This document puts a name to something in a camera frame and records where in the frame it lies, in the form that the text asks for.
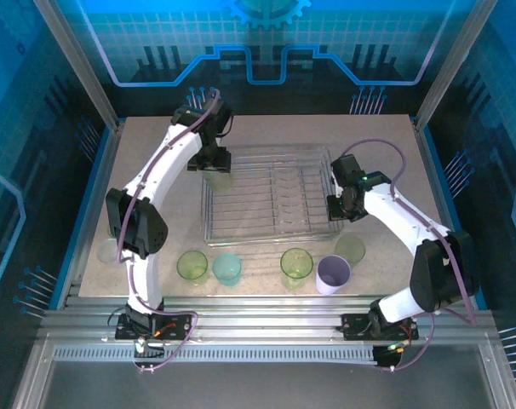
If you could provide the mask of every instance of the cable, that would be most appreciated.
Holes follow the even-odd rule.
[[[427,219],[422,217],[419,213],[417,213],[410,206],[408,206],[403,200],[401,200],[396,195],[396,192],[394,191],[396,183],[398,182],[398,179],[404,173],[405,167],[407,165],[407,159],[404,155],[404,152],[402,152],[402,150],[399,147],[397,147],[395,144],[393,144],[390,141],[386,141],[384,139],[379,139],[379,138],[370,138],[370,139],[364,139],[362,141],[353,143],[352,145],[350,145],[347,149],[345,149],[343,151],[343,153],[340,155],[340,157],[347,154],[347,152],[349,152],[354,147],[357,147],[358,145],[362,145],[363,143],[368,143],[368,142],[386,143],[390,147],[393,147],[400,154],[400,157],[402,158],[402,167],[400,168],[400,170],[398,171],[396,176],[393,178],[393,181],[391,182],[391,186],[390,186],[391,196],[393,197],[393,200],[395,203],[400,205],[404,210],[406,210],[414,218],[416,218],[419,222],[421,222],[424,226],[426,226],[428,229],[430,229],[430,231],[434,234],[434,236],[436,236],[438,238],[439,242],[444,247],[445,251],[447,252],[447,256],[450,259],[451,266],[453,267],[453,272],[455,273],[456,283],[458,284],[459,290],[461,291],[462,301],[464,302],[464,306],[466,307],[466,310],[467,310],[468,319],[465,319],[465,320],[468,320],[472,325],[476,325],[476,317],[473,313],[472,304],[470,303],[470,298],[466,291],[466,286],[464,285],[464,280],[462,279],[462,274],[461,274],[461,270],[459,268],[459,264],[456,261],[455,254],[453,253],[453,250],[451,249],[450,244],[447,242],[447,240],[445,240],[444,236],[442,236],[440,234],[440,232],[431,223],[428,222]]]
[[[230,133],[230,131],[232,130],[232,126],[233,126],[233,114],[232,114],[232,116],[231,116],[231,118],[230,118],[230,127],[229,127],[229,128],[227,129],[227,131],[226,131],[226,132],[224,132],[223,134],[218,134],[218,137],[219,137],[219,138],[223,138],[224,136],[226,136],[227,134],[229,134],[229,133]]]
[[[432,337],[434,336],[434,328],[436,326],[435,322],[434,322],[434,315],[433,314],[428,314],[430,316],[430,320],[432,320],[432,323],[431,323],[431,326],[430,326],[430,333],[428,334],[428,337],[427,337],[427,341],[425,342],[425,344],[422,346],[421,350],[417,353],[417,355],[415,355],[409,362],[403,364],[403,365],[400,365],[398,363],[397,366],[395,367],[390,367],[390,368],[380,368],[382,371],[385,371],[385,372],[397,372],[397,371],[402,371],[403,369],[405,368],[408,368],[410,366],[412,366],[413,364],[415,364],[422,356],[425,352],[427,352],[427,349],[428,347],[430,346],[430,343],[432,342]]]
[[[106,324],[108,326],[111,326],[111,320],[112,320],[112,317],[118,312],[118,311],[122,311],[124,310],[125,307],[120,307],[120,308],[116,308],[114,311],[111,312],[111,314],[108,316],[108,319],[106,320]]]
[[[128,230],[128,224],[129,224],[129,218],[131,217],[131,213],[133,212],[133,209],[135,207],[135,204],[137,203],[137,199],[139,198],[139,194],[142,191],[142,189],[146,185],[146,180],[148,179],[148,176],[152,173],[152,170],[154,169],[154,166],[158,163],[158,161],[163,157],[163,155],[172,148],[172,146],[178,142],[182,137],[189,134],[193,130],[195,130],[200,124],[204,122],[204,120],[212,113],[213,109],[215,109],[216,104],[218,103],[218,100],[221,97],[221,92],[218,89],[213,89],[211,91],[215,94],[213,103],[210,104],[210,107],[207,108],[207,110],[204,112],[204,114],[198,118],[196,122],[191,124],[189,127],[187,127],[185,130],[183,130],[179,135],[175,136],[172,141],[168,142],[168,144],[163,147],[160,152],[152,159],[148,167],[143,172],[143,175],[140,179],[139,185],[135,189],[135,193],[131,200],[129,201],[128,209],[125,211],[125,214],[123,215],[123,221],[122,221],[122,227],[120,229],[120,237],[118,239],[118,249],[117,249],[117,261],[118,262],[127,262],[129,261],[129,268],[128,268],[128,282],[129,282],[129,289],[131,293],[135,296],[139,304],[150,311],[151,313],[160,314],[160,315],[166,315],[166,316],[173,316],[173,315],[191,315],[194,318],[194,321],[192,322],[192,325],[190,329],[188,330],[188,333],[184,337],[184,339],[181,341],[179,346],[175,349],[175,351],[164,360],[161,364],[158,364],[154,367],[145,368],[144,366],[138,366],[136,362],[134,362],[135,366],[137,366],[141,372],[143,371],[149,371],[153,372],[155,369],[159,369],[162,366],[169,363],[181,350],[182,346],[188,341],[190,336],[193,333],[193,330],[196,328],[198,324],[198,313],[195,311],[180,311],[177,313],[168,313],[159,309],[148,307],[145,303],[145,301],[139,296],[139,293],[137,292],[137,289],[135,287],[135,279],[134,279],[134,264],[135,264],[135,257],[132,255],[131,257],[122,258],[122,250],[123,250],[123,242],[125,241],[125,235]]]
[[[472,324],[472,321],[470,321],[468,318],[466,318],[464,315],[460,314],[460,313],[457,313],[455,310],[451,309],[451,308],[441,308],[440,311],[445,311],[446,313],[449,313],[451,315],[454,315],[455,317],[457,317],[458,319],[460,320],[463,320],[464,322],[466,322],[467,324]]]
[[[134,361],[135,363],[145,364],[145,363],[148,363],[147,360],[150,360],[153,358],[161,358],[167,354],[165,351],[165,348],[151,347],[150,345],[147,345],[146,347],[152,351],[158,351],[158,353],[154,354],[154,355],[145,356],[145,357],[139,357],[137,359],[141,360],[141,361],[139,361],[139,362]]]
[[[401,325],[400,328],[402,328],[402,330],[404,330],[404,332],[408,335],[408,347],[410,347],[411,338],[413,337],[413,330],[410,326],[408,327],[407,325]]]

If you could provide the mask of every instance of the wire rack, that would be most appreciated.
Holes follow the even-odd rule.
[[[214,191],[204,180],[204,240],[211,246],[330,239],[332,194],[325,147],[230,148],[232,185]]]

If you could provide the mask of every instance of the gear logo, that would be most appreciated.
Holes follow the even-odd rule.
[[[241,24],[266,30],[292,24],[293,17],[301,17],[302,9],[311,6],[310,0],[224,0],[224,4]]]

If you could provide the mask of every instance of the beige table surface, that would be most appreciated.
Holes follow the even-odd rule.
[[[109,188],[123,188],[156,150],[169,126],[167,117],[128,118],[112,169]],[[336,158],[349,144],[364,138],[381,137],[400,146],[408,166],[398,183],[398,189],[414,205],[439,221],[419,148],[407,115],[350,116],[239,116],[232,132],[224,138],[228,147],[321,144]],[[366,172],[383,171],[393,177],[401,160],[388,146],[370,143],[353,150]],[[324,242],[298,244],[313,256],[315,267],[306,283],[297,291],[288,291],[281,282],[279,260],[284,250],[293,245],[246,245],[231,247],[243,263],[242,278],[234,287],[225,287],[211,273],[201,286],[187,284],[176,272],[178,257],[187,250],[201,250],[210,266],[218,254],[227,249],[212,249],[201,234],[202,175],[183,171],[163,203],[160,213],[169,227],[169,237],[159,255],[159,281],[165,296],[213,295],[308,295],[318,294],[315,288],[316,265],[322,256],[331,254],[338,237]],[[358,235],[366,245],[364,260],[353,268],[349,284],[340,293],[388,294],[409,283],[412,258],[392,232],[373,216],[355,223],[344,222],[344,233]],[[124,268],[108,267],[96,255],[100,243],[108,238],[106,207],[103,203],[100,219],[85,268],[81,297],[126,296],[128,283]]]

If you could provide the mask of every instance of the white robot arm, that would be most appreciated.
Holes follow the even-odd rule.
[[[137,175],[133,181],[125,186],[125,190],[129,196],[133,196],[137,191],[140,184],[143,173],[151,165],[153,158],[156,158],[158,154],[169,145],[173,139],[178,136],[187,127],[181,124],[175,124],[169,126],[167,134],[163,139],[162,143],[152,155],[148,163]],[[199,134],[189,132],[180,141],[176,142],[171,149],[169,149],[152,168],[146,185],[141,189],[138,200],[144,198],[150,199],[150,205],[156,209],[161,209],[163,200],[173,185],[176,177],[187,167],[188,162],[191,158],[198,154],[203,144]],[[131,256],[130,250],[124,250],[124,258]],[[131,262],[126,262],[126,268],[129,268]],[[133,275],[135,278],[135,288],[137,294],[142,298],[146,305],[152,309],[156,309],[163,300],[161,288],[158,281],[158,254],[150,254],[145,259],[136,257],[132,261]],[[143,305],[136,299],[134,292],[129,292],[129,306],[142,314],[149,314]]]
[[[404,243],[414,264],[410,286],[371,305],[382,329],[423,312],[432,312],[461,299],[452,261],[439,242],[440,235],[453,250],[468,295],[478,288],[473,242],[465,232],[451,232],[426,216],[381,172],[366,174],[353,155],[332,163],[335,195],[328,197],[331,220],[355,222],[372,215],[382,221]],[[399,204],[402,200],[405,207]]]
[[[106,196],[111,233],[118,242],[122,240],[122,256],[128,269],[126,316],[130,323],[150,333],[157,330],[160,320],[154,311],[163,308],[157,253],[168,235],[158,209],[183,169],[229,173],[231,155],[225,147],[218,146],[217,138],[225,135],[221,132],[230,118],[231,109],[218,96],[208,101],[203,110],[179,108],[141,172],[122,191],[113,188]]]

